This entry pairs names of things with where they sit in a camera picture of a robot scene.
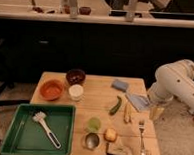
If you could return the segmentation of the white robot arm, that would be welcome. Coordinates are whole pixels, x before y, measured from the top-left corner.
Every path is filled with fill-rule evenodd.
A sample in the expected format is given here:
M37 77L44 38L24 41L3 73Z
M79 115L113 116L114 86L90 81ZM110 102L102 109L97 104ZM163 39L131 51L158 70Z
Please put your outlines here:
M194 62L183 59L161 65L156 69L155 77L155 82L148 89L149 100L165 104L178 97L194 116Z

